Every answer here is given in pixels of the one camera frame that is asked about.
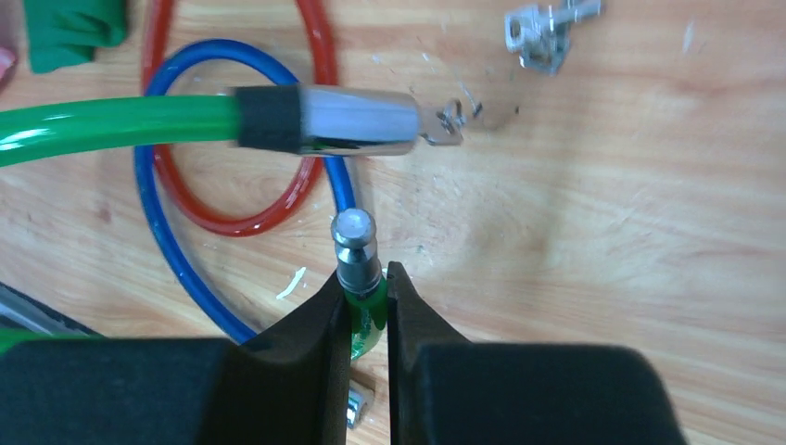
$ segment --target green tube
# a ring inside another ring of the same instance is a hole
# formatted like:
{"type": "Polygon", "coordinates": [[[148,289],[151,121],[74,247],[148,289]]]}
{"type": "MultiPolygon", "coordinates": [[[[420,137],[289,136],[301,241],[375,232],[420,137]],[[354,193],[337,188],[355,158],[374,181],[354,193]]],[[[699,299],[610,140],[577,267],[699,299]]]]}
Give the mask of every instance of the green tube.
{"type": "Polygon", "coordinates": [[[0,329],[0,356],[20,343],[33,340],[84,340],[99,339],[100,337],[86,337],[73,334],[51,336],[24,329],[0,329]]]}
{"type": "Polygon", "coordinates": [[[0,167],[118,146],[225,141],[240,112],[225,95],[122,97],[0,112],[0,167]]]}
{"type": "Polygon", "coordinates": [[[349,303],[349,314],[352,319],[352,360],[359,359],[371,350],[387,323],[387,280],[379,283],[374,293],[367,299],[358,299],[350,292],[344,294],[349,303]]]}

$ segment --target red tube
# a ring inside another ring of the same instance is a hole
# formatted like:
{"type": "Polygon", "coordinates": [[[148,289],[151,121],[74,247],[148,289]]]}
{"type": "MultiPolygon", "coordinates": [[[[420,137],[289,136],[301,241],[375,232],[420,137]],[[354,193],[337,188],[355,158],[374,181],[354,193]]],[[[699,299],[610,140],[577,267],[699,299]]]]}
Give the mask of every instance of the red tube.
{"type": "MultiPolygon", "coordinates": [[[[335,84],[336,53],[322,5],[319,0],[298,0],[298,7],[309,32],[316,82],[335,84]]],[[[151,2],[142,51],[143,92],[163,61],[173,10],[174,0],[151,2]]],[[[203,229],[226,236],[258,235],[288,218],[312,190],[323,166],[321,159],[302,160],[285,192],[268,209],[253,216],[233,219],[211,209],[191,193],[174,162],[171,146],[157,145],[155,162],[158,178],[178,209],[203,229]]]]}

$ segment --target wooden table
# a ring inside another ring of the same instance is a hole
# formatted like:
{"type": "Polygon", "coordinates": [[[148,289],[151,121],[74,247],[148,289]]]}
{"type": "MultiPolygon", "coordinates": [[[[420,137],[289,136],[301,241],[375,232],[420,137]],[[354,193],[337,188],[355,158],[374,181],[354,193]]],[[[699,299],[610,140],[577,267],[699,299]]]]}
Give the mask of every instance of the wooden table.
{"type": "MultiPolygon", "coordinates": [[[[126,44],[45,76],[23,59],[0,108],[136,95],[145,8],[131,3],[126,44]]],[[[292,2],[181,3],[172,49],[244,40],[310,78],[292,2]]],[[[507,53],[502,18],[518,6],[329,2],[344,84],[434,105],[471,95],[488,112],[461,147],[358,162],[382,260],[402,261],[472,339],[640,349],[692,443],[784,443],[786,4],[608,0],[602,18],[573,29],[554,78],[507,53]]],[[[262,83],[230,64],[196,76],[181,91],[262,83]]],[[[199,195],[232,214],[270,203],[298,163],[226,147],[181,146],[177,158],[199,195]]],[[[5,168],[0,196],[0,281],[110,336],[220,334],[147,231],[130,148],[5,168]]],[[[267,235],[221,238],[176,211],[171,220],[212,284],[262,328],[332,272],[332,214],[323,181],[267,235]],[[276,299],[301,267],[295,291],[276,299]]],[[[385,350],[355,364],[377,402],[350,443],[387,441],[385,350]]]]}

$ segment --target small metal piece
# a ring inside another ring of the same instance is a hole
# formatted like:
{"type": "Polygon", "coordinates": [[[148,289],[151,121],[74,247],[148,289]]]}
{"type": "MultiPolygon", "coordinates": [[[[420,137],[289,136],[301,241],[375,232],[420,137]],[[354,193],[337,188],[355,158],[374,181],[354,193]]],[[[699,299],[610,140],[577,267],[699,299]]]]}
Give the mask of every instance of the small metal piece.
{"type": "Polygon", "coordinates": [[[602,11],[600,0],[564,0],[558,9],[524,6],[505,14],[505,44],[508,51],[520,53],[522,67],[554,75],[570,49],[571,23],[598,16],[602,11]]]}
{"type": "Polygon", "coordinates": [[[424,109],[421,136],[432,146],[457,146],[463,141],[465,124],[462,101],[451,99],[443,108],[424,109]]]}
{"type": "Polygon", "coordinates": [[[358,299],[368,298],[382,279],[374,218],[363,209],[346,209],[333,219],[330,230],[336,241],[338,282],[358,299]]]}
{"type": "Polygon", "coordinates": [[[354,380],[349,380],[347,428],[355,429],[372,403],[374,403],[374,392],[354,380]]]}

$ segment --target black foam grip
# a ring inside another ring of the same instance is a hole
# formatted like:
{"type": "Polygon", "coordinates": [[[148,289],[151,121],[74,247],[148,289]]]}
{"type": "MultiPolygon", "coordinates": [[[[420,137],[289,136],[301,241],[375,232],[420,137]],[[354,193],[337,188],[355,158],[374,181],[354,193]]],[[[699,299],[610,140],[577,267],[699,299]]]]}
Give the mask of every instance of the black foam grip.
{"type": "Polygon", "coordinates": [[[237,144],[248,148],[300,152],[300,91],[297,85],[235,88],[240,108],[237,144]]]}

